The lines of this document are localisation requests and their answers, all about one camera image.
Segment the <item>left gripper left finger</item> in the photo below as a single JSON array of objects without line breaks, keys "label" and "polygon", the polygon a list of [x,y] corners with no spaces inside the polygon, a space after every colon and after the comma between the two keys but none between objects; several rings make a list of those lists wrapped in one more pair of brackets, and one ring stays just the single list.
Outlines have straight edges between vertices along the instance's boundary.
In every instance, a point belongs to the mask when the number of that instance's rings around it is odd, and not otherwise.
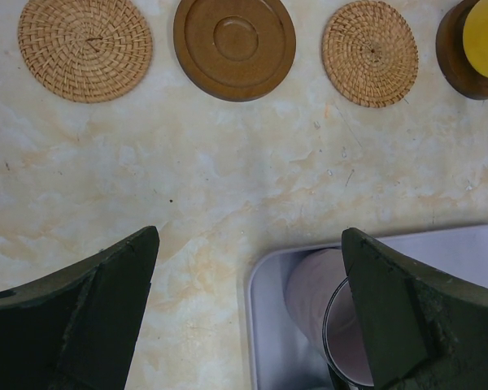
[{"label": "left gripper left finger", "polygon": [[0,389],[123,389],[159,250],[154,226],[0,292]]}]

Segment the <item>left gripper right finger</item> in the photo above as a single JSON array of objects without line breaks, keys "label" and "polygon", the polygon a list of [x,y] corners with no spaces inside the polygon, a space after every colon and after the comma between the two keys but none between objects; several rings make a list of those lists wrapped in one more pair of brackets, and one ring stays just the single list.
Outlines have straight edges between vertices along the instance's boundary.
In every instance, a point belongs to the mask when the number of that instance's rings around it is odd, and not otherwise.
[{"label": "left gripper right finger", "polygon": [[488,389],[488,288],[351,227],[342,255],[376,389]]}]

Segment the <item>smoky purple glass mug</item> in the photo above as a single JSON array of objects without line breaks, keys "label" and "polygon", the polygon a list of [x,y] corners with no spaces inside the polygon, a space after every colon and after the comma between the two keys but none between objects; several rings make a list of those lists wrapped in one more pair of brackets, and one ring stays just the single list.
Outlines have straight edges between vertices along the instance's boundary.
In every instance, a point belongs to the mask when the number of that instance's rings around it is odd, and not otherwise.
[{"label": "smoky purple glass mug", "polygon": [[285,304],[310,345],[350,385],[373,386],[342,251],[306,256],[290,274]]}]

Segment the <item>wooden coaster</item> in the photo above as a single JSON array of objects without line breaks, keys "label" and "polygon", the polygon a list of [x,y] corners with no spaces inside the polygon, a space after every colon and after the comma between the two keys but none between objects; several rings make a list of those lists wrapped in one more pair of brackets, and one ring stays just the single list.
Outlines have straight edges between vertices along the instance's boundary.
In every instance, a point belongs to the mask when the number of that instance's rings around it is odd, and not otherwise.
[{"label": "wooden coaster", "polygon": [[181,1],[173,44],[183,71],[202,91],[248,102],[287,77],[296,35],[280,1]]},{"label": "wooden coaster", "polygon": [[473,100],[488,99],[488,77],[468,61],[463,47],[463,29],[476,0],[464,0],[442,18],[436,34],[438,65],[448,83],[460,94]]}]

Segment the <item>woven rattan coaster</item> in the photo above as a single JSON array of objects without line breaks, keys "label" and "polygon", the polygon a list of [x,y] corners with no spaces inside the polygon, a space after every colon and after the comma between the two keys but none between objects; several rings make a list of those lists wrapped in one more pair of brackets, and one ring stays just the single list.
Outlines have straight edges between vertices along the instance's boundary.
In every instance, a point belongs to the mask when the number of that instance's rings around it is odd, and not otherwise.
[{"label": "woven rattan coaster", "polygon": [[401,101],[418,73],[418,49],[407,21],[383,1],[354,1],[325,25],[321,59],[334,88],[369,108]]},{"label": "woven rattan coaster", "polygon": [[125,95],[146,75],[153,54],[150,26],[131,1],[29,1],[17,38],[35,79],[73,102]]}]

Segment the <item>amber yellow glass mug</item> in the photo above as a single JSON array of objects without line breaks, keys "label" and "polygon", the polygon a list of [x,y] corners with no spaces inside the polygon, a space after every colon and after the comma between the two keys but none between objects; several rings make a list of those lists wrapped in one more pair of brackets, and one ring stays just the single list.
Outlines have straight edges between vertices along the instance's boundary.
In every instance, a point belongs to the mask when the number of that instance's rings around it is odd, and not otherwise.
[{"label": "amber yellow glass mug", "polygon": [[468,13],[463,47],[472,67],[488,78],[488,0],[478,1]]}]

